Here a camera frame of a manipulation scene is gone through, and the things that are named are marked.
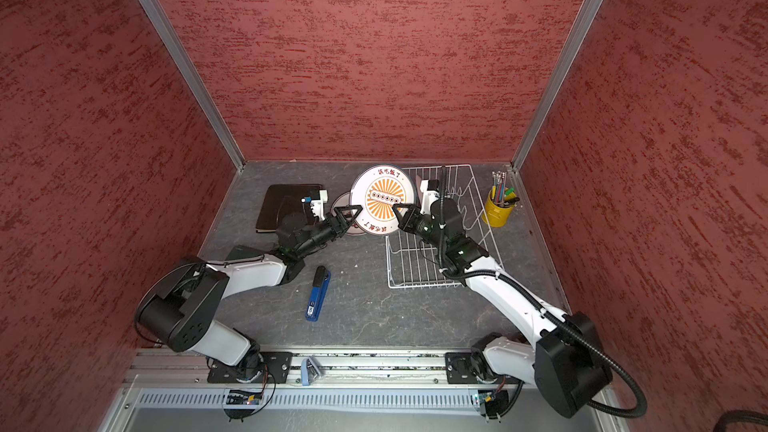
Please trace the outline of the dark square plate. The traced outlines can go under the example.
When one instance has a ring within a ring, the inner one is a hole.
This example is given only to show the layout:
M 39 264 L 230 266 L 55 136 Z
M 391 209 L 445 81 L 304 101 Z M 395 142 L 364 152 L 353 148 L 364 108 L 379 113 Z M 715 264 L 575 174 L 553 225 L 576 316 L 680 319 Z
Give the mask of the dark square plate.
M 267 188 L 256 221 L 257 233 L 274 233 L 287 216 L 299 213 L 307 225 L 318 221 L 312 203 L 320 199 L 322 184 L 272 184 Z

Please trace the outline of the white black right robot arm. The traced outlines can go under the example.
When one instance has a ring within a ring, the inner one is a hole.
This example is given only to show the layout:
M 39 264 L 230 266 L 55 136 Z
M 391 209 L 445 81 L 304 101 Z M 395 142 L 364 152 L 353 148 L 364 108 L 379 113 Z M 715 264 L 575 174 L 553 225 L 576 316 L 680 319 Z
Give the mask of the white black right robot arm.
M 415 204 L 395 204 L 392 209 L 401 231 L 435 248 L 430 256 L 444 277 L 484 297 L 527 341 L 523 345 L 494 336 L 479 343 L 480 364 L 487 372 L 535 385 L 566 418 L 610 384 L 612 370 L 600 356 L 603 348 L 595 324 L 583 313 L 565 313 L 513 279 L 466 235 L 454 201 L 435 203 L 427 214 Z

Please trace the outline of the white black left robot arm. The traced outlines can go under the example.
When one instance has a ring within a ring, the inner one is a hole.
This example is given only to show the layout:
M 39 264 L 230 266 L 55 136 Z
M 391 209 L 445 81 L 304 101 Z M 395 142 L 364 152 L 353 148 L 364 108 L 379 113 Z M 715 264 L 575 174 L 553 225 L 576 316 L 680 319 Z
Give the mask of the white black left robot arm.
M 260 346 L 215 319 L 220 303 L 235 294 L 290 283 L 305 258 L 342 238 L 362 211 L 359 205 L 336 207 L 311 225 L 304 224 L 300 214 L 290 214 L 280 222 L 278 242 L 269 251 L 245 247 L 246 258 L 183 260 L 141 299 L 135 328 L 146 329 L 175 352 L 204 355 L 240 383 L 264 379 Z

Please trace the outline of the blue black stapler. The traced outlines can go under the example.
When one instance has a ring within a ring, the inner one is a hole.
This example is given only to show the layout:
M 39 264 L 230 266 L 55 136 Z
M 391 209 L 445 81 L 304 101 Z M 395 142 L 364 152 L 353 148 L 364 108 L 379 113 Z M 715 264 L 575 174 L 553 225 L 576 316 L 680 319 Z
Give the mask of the blue black stapler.
M 316 269 L 310 297 L 305 309 L 305 319 L 309 322 L 317 322 L 322 311 L 322 306 L 331 280 L 331 272 L 325 266 Z

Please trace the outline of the yellow pen cup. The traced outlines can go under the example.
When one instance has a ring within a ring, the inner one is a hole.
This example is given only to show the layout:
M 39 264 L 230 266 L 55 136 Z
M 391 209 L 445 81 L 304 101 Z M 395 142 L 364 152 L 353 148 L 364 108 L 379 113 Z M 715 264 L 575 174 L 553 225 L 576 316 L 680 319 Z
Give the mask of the yellow pen cup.
M 519 202 L 519 197 L 514 188 L 509 188 L 504 191 L 500 202 L 496 202 L 495 198 L 496 188 L 492 187 L 487 195 L 481 219 L 492 228 L 500 228 L 507 223 L 512 210 Z

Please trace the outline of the pens in cup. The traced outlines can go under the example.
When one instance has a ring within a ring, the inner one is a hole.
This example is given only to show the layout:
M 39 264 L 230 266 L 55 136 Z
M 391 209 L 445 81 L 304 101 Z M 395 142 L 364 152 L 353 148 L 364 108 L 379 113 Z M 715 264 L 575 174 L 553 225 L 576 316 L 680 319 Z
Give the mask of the pens in cup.
M 498 207 L 511 207 L 520 201 L 513 187 L 507 186 L 507 173 L 494 171 L 492 173 L 493 185 L 490 191 L 491 202 Z

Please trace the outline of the green sponge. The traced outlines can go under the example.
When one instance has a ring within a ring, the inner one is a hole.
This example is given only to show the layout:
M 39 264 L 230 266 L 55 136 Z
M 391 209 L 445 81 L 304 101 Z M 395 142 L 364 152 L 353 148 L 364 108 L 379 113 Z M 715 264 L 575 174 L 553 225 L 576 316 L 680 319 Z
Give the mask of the green sponge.
M 230 250 L 224 261 L 229 263 L 262 261 L 269 255 L 269 251 L 263 251 L 261 249 L 245 245 L 236 245 Z

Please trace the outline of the blue white clip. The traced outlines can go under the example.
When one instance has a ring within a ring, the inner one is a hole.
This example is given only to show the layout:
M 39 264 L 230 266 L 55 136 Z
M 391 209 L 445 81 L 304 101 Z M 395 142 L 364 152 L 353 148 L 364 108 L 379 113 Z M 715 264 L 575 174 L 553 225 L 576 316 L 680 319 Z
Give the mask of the blue white clip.
M 300 383 L 304 387 L 311 386 L 324 376 L 324 371 L 314 357 L 306 357 L 300 367 Z

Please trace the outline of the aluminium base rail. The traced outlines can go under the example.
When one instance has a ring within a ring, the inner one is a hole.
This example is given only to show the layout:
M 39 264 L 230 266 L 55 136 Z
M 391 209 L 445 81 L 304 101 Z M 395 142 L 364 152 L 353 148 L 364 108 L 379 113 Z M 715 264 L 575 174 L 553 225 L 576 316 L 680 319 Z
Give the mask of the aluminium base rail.
M 300 383 L 314 357 L 324 376 Z M 294 348 L 262 354 L 266 377 L 236 381 L 225 368 L 194 353 L 140 349 L 122 386 L 128 408 L 315 409 L 478 416 L 496 389 L 512 393 L 513 378 L 484 383 L 469 370 L 464 350 Z

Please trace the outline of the aluminium left corner post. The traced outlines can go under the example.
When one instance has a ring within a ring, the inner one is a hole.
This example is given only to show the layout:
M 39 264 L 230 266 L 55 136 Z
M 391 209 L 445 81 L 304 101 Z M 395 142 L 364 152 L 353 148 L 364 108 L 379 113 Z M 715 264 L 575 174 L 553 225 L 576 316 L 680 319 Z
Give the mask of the aluminium left corner post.
M 176 33 L 160 0 L 138 0 L 145 15 L 160 37 L 186 85 L 202 109 L 219 142 L 224 147 L 236 171 L 241 173 L 247 160 L 227 126 L 223 116 L 191 57 Z

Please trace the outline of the aluminium corner post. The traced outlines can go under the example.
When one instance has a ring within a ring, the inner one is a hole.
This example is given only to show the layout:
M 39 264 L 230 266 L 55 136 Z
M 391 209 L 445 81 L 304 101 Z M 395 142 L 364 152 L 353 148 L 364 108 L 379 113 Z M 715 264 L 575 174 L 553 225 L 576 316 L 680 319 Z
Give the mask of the aluminium corner post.
M 138 0 L 145 15 L 160 37 L 186 85 L 202 109 L 219 142 L 224 147 L 236 171 L 241 173 L 247 160 L 227 126 L 223 116 L 191 57 L 176 33 L 160 0 Z
M 520 174 L 535 140 L 578 56 L 587 34 L 604 0 L 583 0 L 572 23 L 558 59 L 535 108 L 529 126 L 511 161 L 511 169 Z

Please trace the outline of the aluminium right corner post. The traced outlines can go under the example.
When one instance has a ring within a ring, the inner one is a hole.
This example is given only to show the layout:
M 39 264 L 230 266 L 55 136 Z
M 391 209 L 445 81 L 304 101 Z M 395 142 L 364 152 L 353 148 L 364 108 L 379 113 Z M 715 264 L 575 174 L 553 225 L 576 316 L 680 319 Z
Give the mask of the aluminium right corner post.
M 587 34 L 604 0 L 583 0 L 572 23 L 558 59 L 535 108 L 529 126 L 511 161 L 511 169 L 520 174 L 535 140 L 578 56 Z

